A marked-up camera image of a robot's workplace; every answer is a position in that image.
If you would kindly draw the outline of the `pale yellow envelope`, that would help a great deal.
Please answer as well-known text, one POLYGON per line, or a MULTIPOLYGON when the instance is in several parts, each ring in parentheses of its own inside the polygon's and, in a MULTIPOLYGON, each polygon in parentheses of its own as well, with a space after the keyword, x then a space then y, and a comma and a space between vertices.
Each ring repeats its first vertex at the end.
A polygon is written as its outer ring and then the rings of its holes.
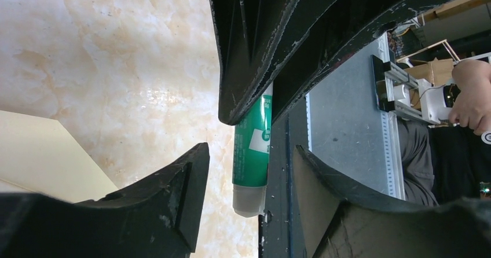
POLYGON ((76 203, 117 190, 59 121, 1 112, 1 192, 76 203))

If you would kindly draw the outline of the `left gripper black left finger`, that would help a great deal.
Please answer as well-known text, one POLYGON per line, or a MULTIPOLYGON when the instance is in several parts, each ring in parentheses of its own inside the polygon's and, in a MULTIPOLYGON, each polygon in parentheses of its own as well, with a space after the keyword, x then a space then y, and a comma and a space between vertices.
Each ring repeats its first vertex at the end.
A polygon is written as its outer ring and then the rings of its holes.
POLYGON ((189 257, 207 187, 208 144, 94 201, 1 194, 2 257, 189 257))

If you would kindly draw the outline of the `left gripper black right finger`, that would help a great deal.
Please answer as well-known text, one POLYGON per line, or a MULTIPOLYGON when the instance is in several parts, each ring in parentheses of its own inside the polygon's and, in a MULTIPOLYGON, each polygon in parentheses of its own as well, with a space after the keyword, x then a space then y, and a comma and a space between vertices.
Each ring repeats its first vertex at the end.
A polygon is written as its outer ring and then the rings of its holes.
POLYGON ((399 200, 301 146, 293 176, 308 257, 489 257, 490 201, 437 207, 399 200))

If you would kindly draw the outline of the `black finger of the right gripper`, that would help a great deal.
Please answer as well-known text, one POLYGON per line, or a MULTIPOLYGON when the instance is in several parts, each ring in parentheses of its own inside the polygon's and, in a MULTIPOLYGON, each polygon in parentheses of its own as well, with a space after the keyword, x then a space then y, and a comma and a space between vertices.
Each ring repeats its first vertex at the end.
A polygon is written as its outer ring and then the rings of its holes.
POLYGON ((237 124, 337 0, 210 0, 221 69, 218 118, 237 124))
POLYGON ((313 24, 276 76, 273 120, 382 33, 449 1, 337 0, 313 24))

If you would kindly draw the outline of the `white glue stick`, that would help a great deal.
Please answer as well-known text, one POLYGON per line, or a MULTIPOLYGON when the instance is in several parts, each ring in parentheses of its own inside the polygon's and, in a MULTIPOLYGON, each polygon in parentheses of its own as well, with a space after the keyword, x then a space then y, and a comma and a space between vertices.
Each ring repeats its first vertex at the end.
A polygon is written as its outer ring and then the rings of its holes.
POLYGON ((263 213, 268 184, 273 86, 234 128, 233 209, 244 218, 263 213))

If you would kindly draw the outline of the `operator bare hand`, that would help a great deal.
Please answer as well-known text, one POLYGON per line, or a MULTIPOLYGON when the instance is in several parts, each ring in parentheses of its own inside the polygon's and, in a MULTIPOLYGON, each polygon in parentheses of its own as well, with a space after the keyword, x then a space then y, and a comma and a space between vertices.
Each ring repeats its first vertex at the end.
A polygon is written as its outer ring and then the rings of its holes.
POLYGON ((452 71, 452 78, 460 94, 449 121, 470 128, 476 135, 490 131, 490 64, 480 60, 460 61, 452 71))

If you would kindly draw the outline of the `operator dark clothed body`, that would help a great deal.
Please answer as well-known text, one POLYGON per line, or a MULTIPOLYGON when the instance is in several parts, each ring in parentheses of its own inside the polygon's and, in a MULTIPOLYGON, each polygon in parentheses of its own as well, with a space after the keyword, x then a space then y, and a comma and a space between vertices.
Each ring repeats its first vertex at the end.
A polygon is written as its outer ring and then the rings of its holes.
POLYGON ((490 183, 490 145, 469 128, 429 128, 398 120, 407 201, 437 206, 461 198, 480 198, 490 183))

